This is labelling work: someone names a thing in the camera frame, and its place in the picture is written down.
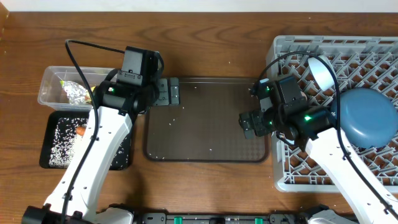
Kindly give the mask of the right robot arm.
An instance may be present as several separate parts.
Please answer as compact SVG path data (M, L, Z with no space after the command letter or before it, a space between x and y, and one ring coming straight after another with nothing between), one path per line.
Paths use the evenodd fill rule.
M309 107L292 76L258 80L251 93L261 107L239 115L247 139L276 133L281 141L299 147L321 166L360 223L397 223L397 199L351 148L341 125L342 93L336 92L333 113L324 106Z

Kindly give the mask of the foil and green wrapper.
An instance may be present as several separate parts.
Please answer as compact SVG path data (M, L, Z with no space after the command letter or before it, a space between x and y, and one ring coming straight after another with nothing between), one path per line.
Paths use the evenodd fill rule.
M67 94L68 102L71 105L87 105L91 103L88 90L82 85L73 81L60 81L63 91Z

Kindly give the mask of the dark blue plate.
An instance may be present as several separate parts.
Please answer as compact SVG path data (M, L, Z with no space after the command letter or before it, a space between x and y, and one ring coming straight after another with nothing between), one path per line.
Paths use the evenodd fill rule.
M376 90L355 88L340 95L341 128L357 147L383 147L397 134L397 109Z

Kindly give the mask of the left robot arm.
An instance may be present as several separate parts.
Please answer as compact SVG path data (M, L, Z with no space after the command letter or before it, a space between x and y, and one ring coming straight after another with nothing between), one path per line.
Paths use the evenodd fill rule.
M81 141L61 181L43 207L26 208L22 223L134 223L121 205L98 213L98 199L114 156L139 114L159 99L164 61L158 51L126 47L121 68L92 89L75 58L72 62L91 98L92 110Z

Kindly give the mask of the orange carrot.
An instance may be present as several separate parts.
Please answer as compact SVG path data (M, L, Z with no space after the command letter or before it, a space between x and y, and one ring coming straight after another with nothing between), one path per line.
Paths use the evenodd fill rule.
M79 126L75 129L75 132L77 133L77 135L79 136L84 136L86 131L86 128L84 126Z

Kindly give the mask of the light blue bowl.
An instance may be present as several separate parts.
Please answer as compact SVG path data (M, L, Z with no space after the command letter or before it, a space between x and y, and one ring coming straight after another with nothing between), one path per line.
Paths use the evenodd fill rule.
M333 78L335 73L330 73L327 67L316 58L308 59L308 66L310 71L322 91L327 91L334 85Z

